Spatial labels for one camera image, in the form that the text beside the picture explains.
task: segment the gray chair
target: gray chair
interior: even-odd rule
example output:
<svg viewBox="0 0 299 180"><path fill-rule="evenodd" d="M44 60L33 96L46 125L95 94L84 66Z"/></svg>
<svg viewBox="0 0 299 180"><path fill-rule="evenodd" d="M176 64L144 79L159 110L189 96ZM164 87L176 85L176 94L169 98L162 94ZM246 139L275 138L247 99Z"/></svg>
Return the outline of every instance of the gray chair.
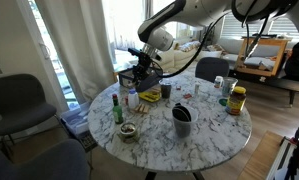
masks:
<svg viewBox="0 0 299 180"><path fill-rule="evenodd" d="M48 104L39 80L30 74L0 78L0 136L31 128L56 116L57 109Z"/></svg>
<svg viewBox="0 0 299 180"><path fill-rule="evenodd" d="M0 151L0 180L87 180L89 168L81 144L67 139L23 164Z"/></svg>
<svg viewBox="0 0 299 180"><path fill-rule="evenodd" d="M196 66L195 76L210 82L214 82L216 76L226 77L229 74L228 61L215 57L200 59Z"/></svg>

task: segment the black bag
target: black bag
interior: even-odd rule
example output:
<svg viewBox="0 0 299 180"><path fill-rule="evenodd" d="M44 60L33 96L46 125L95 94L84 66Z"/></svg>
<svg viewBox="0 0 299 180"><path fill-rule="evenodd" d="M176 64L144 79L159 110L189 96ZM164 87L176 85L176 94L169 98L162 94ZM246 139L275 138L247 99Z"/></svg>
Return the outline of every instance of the black bag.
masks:
<svg viewBox="0 0 299 180"><path fill-rule="evenodd" d="M292 55L285 65L285 73L288 79L299 81L299 42L292 48Z"/></svg>

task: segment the condiment bottle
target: condiment bottle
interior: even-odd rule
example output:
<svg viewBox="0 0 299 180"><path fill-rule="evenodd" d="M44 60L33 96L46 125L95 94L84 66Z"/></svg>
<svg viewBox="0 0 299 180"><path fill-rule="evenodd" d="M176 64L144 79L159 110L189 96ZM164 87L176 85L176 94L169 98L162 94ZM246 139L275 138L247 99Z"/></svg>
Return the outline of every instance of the condiment bottle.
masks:
<svg viewBox="0 0 299 180"><path fill-rule="evenodd" d="M139 96L135 89L129 90L128 106L130 109L134 109L139 105Z"/></svg>
<svg viewBox="0 0 299 180"><path fill-rule="evenodd" d="M239 115L246 100L246 89L236 86L228 98L226 112L232 115Z"/></svg>
<svg viewBox="0 0 299 180"><path fill-rule="evenodd" d="M222 81L223 81L222 76L216 76L216 79L215 79L215 82L214 82L214 87L215 88L220 88L222 86Z"/></svg>
<svg viewBox="0 0 299 180"><path fill-rule="evenodd" d="M119 100L117 97L117 94L112 95L112 101L113 101L113 108L112 108L112 113L113 117L115 119L116 124L121 124L123 123L123 117L122 117L122 108L119 105Z"/></svg>

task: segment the marble tabletop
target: marble tabletop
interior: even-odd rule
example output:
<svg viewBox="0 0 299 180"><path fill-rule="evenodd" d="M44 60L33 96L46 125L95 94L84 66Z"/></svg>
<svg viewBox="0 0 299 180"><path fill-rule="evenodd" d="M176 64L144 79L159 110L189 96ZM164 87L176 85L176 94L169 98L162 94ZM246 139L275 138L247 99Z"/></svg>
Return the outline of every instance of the marble tabletop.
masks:
<svg viewBox="0 0 299 180"><path fill-rule="evenodd" d="M170 78L173 82L170 99L155 103L140 100L150 106L148 114L132 112L124 103L128 89L115 83L101 92L90 106L89 129L98 145L118 159L149 171L194 172L221 164L244 148L251 135L251 119L244 107L239 116L225 112L218 103L221 89L195 78L193 73L182 73ZM194 94L195 83L199 84ZM122 105L125 122L137 126L139 140L126 144L118 137L120 125L112 114L112 94ZM184 94L192 94L185 99ZM173 126L172 107L176 103L198 110L198 120L192 134L179 138Z"/></svg>

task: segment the green glass bottle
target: green glass bottle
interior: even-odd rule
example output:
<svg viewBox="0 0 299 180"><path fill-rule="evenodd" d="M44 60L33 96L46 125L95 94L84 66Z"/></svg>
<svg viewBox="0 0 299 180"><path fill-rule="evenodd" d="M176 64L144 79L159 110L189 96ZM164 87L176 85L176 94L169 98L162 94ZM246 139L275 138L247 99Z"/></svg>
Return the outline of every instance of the green glass bottle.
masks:
<svg viewBox="0 0 299 180"><path fill-rule="evenodd" d="M112 95L112 101L113 101L113 105L114 105L112 108L112 113L113 113L113 117L115 119L115 123L121 124L121 123L123 123L122 108L119 105L117 94Z"/></svg>

